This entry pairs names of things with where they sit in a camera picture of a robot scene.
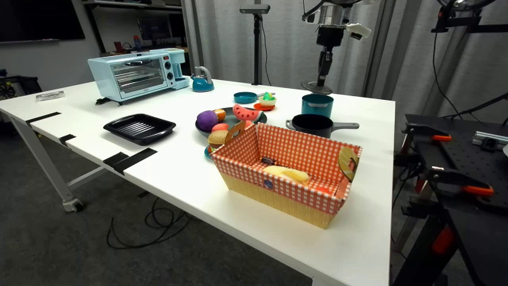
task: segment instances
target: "white table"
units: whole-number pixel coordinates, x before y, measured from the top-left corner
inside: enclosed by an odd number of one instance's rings
[[[114,172],[103,164],[105,160],[144,150],[108,134],[103,126],[127,115],[147,114],[176,123],[174,134],[149,147],[155,155],[116,175],[311,277],[314,285],[389,285],[395,104],[333,96],[332,120],[359,123],[360,129],[338,131],[332,139],[360,145],[363,152],[346,206],[330,229],[322,231],[227,191],[213,163],[203,158],[206,139],[193,128],[200,112],[232,107],[238,91],[276,93],[278,109],[266,117],[268,125],[282,128],[286,120],[300,114],[301,96],[308,93],[217,80],[214,85],[213,93],[173,91],[119,107],[112,102],[95,106],[100,94],[95,83],[87,83],[62,90],[63,99],[36,102],[27,96],[0,102],[0,110],[14,123],[66,212],[81,207],[73,188],[103,171]],[[25,125],[54,112],[60,115]],[[60,137],[74,136],[66,148],[100,169],[63,183],[32,129],[57,144]]]

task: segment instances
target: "floor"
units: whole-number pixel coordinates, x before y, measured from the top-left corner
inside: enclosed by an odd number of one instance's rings
[[[92,164],[43,141],[44,148],[71,180]],[[87,209],[65,215],[49,182],[16,136],[0,126],[0,285],[311,285],[311,280],[241,242],[192,220],[174,239],[141,250],[111,250],[106,234],[111,218],[125,244],[147,242],[160,234],[143,225],[152,196],[139,198],[136,187],[106,174],[86,185],[78,196]],[[393,209],[393,234],[403,217],[400,204],[408,202],[403,191]],[[392,255],[397,276],[414,237],[401,255]],[[471,285],[460,255],[444,274],[449,285]]]

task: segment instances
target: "blue cup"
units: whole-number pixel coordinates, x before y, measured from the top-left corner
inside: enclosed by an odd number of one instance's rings
[[[308,94],[301,98],[301,115],[320,115],[330,118],[333,98],[325,94]]]

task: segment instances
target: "red and white checkered liner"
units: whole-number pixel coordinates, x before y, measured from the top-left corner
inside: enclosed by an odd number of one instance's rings
[[[351,183],[338,166],[341,148],[351,148],[360,156],[360,147],[257,125],[219,148],[213,160],[224,175],[335,215],[351,191]],[[274,160],[278,166],[303,171],[311,180],[303,187],[265,175],[266,166],[260,163],[262,158]],[[319,187],[333,191],[333,195],[316,191]]]

